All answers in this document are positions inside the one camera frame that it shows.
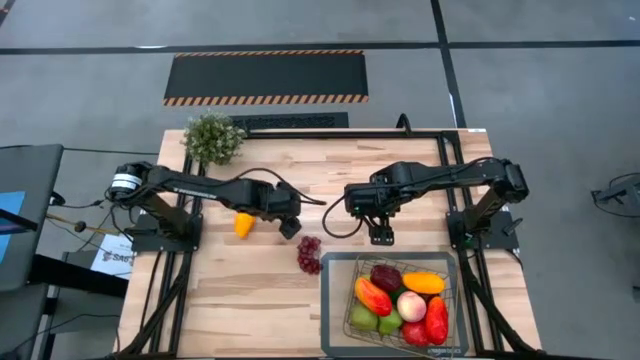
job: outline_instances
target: red apple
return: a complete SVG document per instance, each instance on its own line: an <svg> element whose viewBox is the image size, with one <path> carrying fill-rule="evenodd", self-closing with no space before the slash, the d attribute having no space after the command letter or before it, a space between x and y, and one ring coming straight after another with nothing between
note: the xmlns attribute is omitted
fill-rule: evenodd
<svg viewBox="0 0 640 360"><path fill-rule="evenodd" d="M416 322L422 320L427 313L427 303L420 295L413 291L405 291L398 298L398 313L404 321Z"/></svg>
<svg viewBox="0 0 640 360"><path fill-rule="evenodd" d="M409 345L427 346L429 338L427 337L427 327L424 321L417 323L404 323L402 325L402 337Z"/></svg>

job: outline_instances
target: fruit basket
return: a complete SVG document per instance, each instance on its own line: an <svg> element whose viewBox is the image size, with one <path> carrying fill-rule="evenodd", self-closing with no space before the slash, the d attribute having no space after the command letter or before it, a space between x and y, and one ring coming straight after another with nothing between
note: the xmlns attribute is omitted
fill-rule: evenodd
<svg viewBox="0 0 640 360"><path fill-rule="evenodd" d="M445 358L453 358L454 348L456 347L456 314L457 314L457 306L458 306L458 288L453 288L451 284L459 284L457 279L453 278L457 274L447 274L441 271L435 271L428 268L415 266L412 264L408 264L401 261L391 260L383 257L373 256L373 255L360 255L356 259L355 269L353 272L352 284L356 284L356 280L361 277L370 278L372 270L377 265L386 265L393 269L396 269L400 272L400 274L404 277L404 275L409 273L428 273L435 274L444 280L444 289L436 296L440 297L445 306L448 313L448 317L445 320L448 326L448 332L446 335L446 340L444 343L440 345L429 344L427 346L415 346L407 343L405 337L403 336L403 331L401 330L403 326L407 324L405 321L402 325L395 330L393 330L388 335L381 335L376 330L362 330L352 324L352 310L355 310L354 307L361 306L362 303L356 297L355 287L352 285L351 290L349 292L349 297L347 299L347 308L344 316L343 330L346 336L358 339L361 341L365 341L368 343L385 346L397 350L401 350L404 352L408 352L414 355L423 356L430 359L442 359ZM393 309L396 311L396 303L392 300Z"/></svg>

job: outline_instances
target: black metal frame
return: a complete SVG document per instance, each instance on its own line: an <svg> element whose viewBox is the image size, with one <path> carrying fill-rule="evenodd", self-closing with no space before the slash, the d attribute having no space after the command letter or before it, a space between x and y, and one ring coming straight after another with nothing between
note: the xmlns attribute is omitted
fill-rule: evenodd
<svg viewBox="0 0 640 360"><path fill-rule="evenodd" d="M440 130L440 131L423 131L413 130L411 124L406 116L400 116L396 128L404 129L404 131L256 131L249 132L249 140L268 140L268 139L358 139L358 138L378 138L378 139L434 139L437 143L440 162L442 165L449 165L447 156L447 143L452 146L454 151L454 158L457 164L464 163L462 156L462 147L460 144L459 133L456 130ZM191 169L192 161L187 156L183 168L183 173L188 172ZM205 175L205 169L200 166L198 169L198 175ZM471 192L468 188L463 188L462 197L465 207L473 205ZM449 204L449 212L447 216L459 211L457 206L457 200L453 189L446 190L447 201ZM178 204L184 206L185 198L183 195L179 195ZM201 200L194 199L192 206L192 213L199 212L201 209ZM567 357L548 355L541 350L535 350L527 345L519 335L511 328L507 320L502 316L500 311L493 303L493 294L491 292L491 284L489 281L489 273L487 269L487 263L484 256L484 248L473 246L476 266L478 268L479 277L476 277L469 264L467 256L467 249L464 240L460 237L456 237L454 234L450 234L451 246L456 251L458 256L458 262L462 274L462 282L465 292L465 302L467 306L467 315L469 317L469 326L473 339L476 356L479 357L493 357L496 359L588 359L583 357ZM178 345L180 342L180 333L182 329L182 320L184 316L184 306L187 295L187 283L190 274L190 268L192 263L193 253L185 253L179 273L171 284L171 278L173 275L173 267L175 265L175 253L168 253L165 263L165 271L162 278L162 287L160 289L160 299L156 312L151 316L150 320L145 325L143 332L152 336L149 353L141 354L144 347L138 346L133 352L122 352L118 355L119 359L176 359ZM475 302L475 298L480 300L489 317L491 339L494 350L486 350L484 341L482 339L482 333L480 328L480 321L478 318L478 311ZM171 329L171 335L169 339L169 349L167 352L159 352L160 333L162 331L162 318L169 308L171 302L176 300L174 319ZM504 336L509 345L515 352L504 351L504 345L502 342L502 336ZM313 357L299 357L292 359L317 359Z"/></svg>

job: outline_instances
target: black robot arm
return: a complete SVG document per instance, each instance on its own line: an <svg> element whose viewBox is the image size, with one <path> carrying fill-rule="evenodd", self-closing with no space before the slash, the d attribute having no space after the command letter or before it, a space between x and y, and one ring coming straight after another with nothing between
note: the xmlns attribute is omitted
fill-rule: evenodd
<svg viewBox="0 0 640 360"><path fill-rule="evenodd" d="M403 204L433 190L480 185L490 189L477 205L464 210L468 233L488 229L489 219L503 205L520 202L529 194L520 166L509 160L480 158L451 166L396 162L372 174L368 183L345 186L345 207L351 216L367 224L372 244L393 245L389 218Z"/></svg>
<svg viewBox="0 0 640 360"><path fill-rule="evenodd" d="M300 195L286 182L279 182L274 187L269 182L239 177L223 181L137 162L116 169L107 197L123 207L141 207L158 221L163 235L179 240L189 232L192 215L164 202L157 195L162 192L215 200L229 209L265 221L280 220L279 230L287 239L301 228L297 218Z"/></svg>

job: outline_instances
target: blue screen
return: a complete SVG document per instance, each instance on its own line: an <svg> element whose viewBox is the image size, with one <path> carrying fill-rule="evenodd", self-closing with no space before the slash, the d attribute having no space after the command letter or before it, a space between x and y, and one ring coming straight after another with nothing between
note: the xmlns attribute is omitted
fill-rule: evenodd
<svg viewBox="0 0 640 360"><path fill-rule="evenodd" d="M0 193L0 209L18 215L24 200L24 191L12 193ZM4 260L4 254L9 246L11 235L0 235L0 263Z"/></svg>

